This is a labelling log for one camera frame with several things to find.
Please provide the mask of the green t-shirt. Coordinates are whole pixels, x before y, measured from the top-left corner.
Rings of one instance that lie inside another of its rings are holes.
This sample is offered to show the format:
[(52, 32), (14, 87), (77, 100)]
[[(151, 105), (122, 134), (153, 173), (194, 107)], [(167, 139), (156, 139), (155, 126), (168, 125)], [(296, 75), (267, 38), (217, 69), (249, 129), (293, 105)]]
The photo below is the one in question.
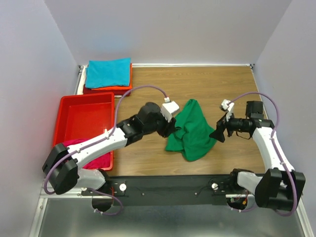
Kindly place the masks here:
[(208, 124), (197, 100), (188, 100), (175, 119), (177, 130), (168, 137), (166, 151), (179, 152), (186, 161), (192, 162), (215, 146), (217, 140), (209, 137), (215, 130)]

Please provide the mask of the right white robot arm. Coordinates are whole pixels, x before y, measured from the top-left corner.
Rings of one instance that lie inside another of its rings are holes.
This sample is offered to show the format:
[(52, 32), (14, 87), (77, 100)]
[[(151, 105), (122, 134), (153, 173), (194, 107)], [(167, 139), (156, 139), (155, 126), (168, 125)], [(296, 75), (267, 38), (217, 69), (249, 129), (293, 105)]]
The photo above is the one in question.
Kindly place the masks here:
[(216, 129), (209, 137), (224, 142), (233, 134), (248, 133), (256, 143), (265, 166), (263, 176), (244, 169), (234, 169), (227, 181), (228, 190), (234, 194), (246, 189), (254, 195), (258, 207), (280, 211), (290, 215), (296, 210), (302, 195), (306, 178), (295, 171), (287, 160), (277, 139), (274, 123), (265, 119), (263, 103), (248, 101), (245, 118), (235, 118), (234, 103), (223, 100), (220, 106), (225, 115), (216, 123)]

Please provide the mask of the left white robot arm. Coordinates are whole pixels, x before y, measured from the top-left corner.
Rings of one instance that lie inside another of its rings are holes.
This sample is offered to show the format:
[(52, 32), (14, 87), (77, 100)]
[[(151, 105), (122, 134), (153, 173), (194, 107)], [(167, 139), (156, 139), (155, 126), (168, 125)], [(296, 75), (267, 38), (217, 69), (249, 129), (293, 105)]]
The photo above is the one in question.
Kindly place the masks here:
[(42, 167), (46, 175), (45, 192), (61, 195), (81, 181), (81, 187), (92, 188), (99, 195), (106, 194), (110, 186), (102, 172), (86, 170), (84, 166), (104, 154), (140, 141), (145, 135), (157, 132), (163, 138), (168, 137), (177, 130), (174, 114), (179, 109), (174, 101), (161, 106), (147, 102), (137, 114), (99, 136), (68, 147), (62, 143), (55, 145)]

